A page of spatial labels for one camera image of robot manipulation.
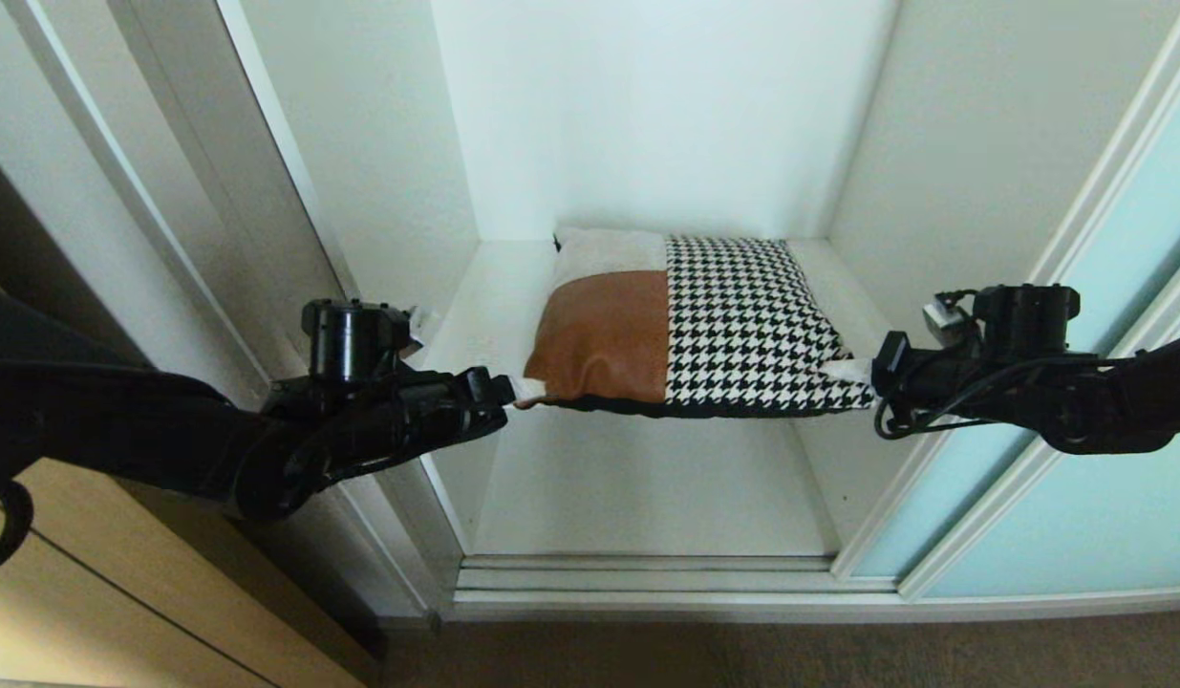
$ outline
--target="pillow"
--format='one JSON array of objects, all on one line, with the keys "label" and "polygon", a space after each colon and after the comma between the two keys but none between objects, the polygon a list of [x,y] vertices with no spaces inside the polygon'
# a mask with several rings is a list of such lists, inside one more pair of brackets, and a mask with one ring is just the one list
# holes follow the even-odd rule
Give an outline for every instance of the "pillow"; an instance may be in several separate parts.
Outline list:
[{"label": "pillow", "polygon": [[543,401],[664,418],[809,417],[867,408],[782,241],[556,231],[555,290],[525,378]]}]

